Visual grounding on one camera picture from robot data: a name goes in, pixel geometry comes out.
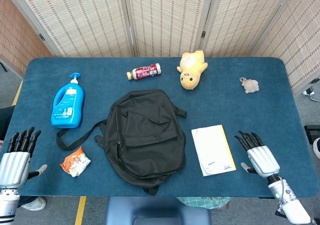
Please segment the woven panel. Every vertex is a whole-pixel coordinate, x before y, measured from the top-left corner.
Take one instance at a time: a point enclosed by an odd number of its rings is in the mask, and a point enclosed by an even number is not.
[[[23,76],[30,60],[51,56],[12,1],[0,0],[1,59]]]
[[[248,56],[280,0],[219,0],[207,31],[208,57]]]
[[[131,57],[120,0],[25,0],[65,57]]]
[[[193,52],[204,0],[129,0],[139,57]]]
[[[291,87],[320,69],[320,0],[289,0],[254,56],[283,60]]]

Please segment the floor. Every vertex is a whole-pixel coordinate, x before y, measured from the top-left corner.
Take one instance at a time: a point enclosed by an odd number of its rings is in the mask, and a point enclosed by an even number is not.
[[[0,108],[10,106],[20,84],[12,72],[4,72],[0,67]],[[320,100],[320,82],[314,86],[314,98]],[[302,94],[295,98],[296,106],[303,125],[320,125],[320,102],[314,102]],[[310,153],[320,177],[320,160]],[[16,225],[73,225],[77,217],[79,197],[51,196],[46,197],[47,206],[42,211],[27,211],[19,208],[16,213]],[[301,198],[303,206],[310,216],[320,218],[320,193],[316,196]],[[82,218],[83,225],[103,225],[107,205],[106,197],[87,197]],[[274,199],[252,197],[233,197],[229,209],[211,211],[212,224],[215,225],[289,225],[281,217],[274,215],[277,202]]]

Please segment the orange snack bag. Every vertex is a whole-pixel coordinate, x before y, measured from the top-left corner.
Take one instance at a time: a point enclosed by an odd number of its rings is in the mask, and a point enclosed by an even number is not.
[[[80,147],[77,151],[71,153],[67,156],[63,163],[60,166],[63,170],[70,174],[72,177],[79,176],[91,162],[89,158],[87,158],[84,150]]]

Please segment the white sneaker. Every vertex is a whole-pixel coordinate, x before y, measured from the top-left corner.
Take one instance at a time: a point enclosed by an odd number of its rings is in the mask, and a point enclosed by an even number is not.
[[[38,196],[34,201],[22,205],[21,207],[29,211],[40,211],[44,209],[46,205],[47,201],[45,198],[43,196]]]
[[[313,142],[313,151],[314,154],[320,159],[320,137],[314,140]]]

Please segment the paper document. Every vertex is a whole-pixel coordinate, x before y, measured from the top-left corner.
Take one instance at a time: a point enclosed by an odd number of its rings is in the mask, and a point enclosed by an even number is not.
[[[191,130],[203,176],[236,170],[222,125]]]

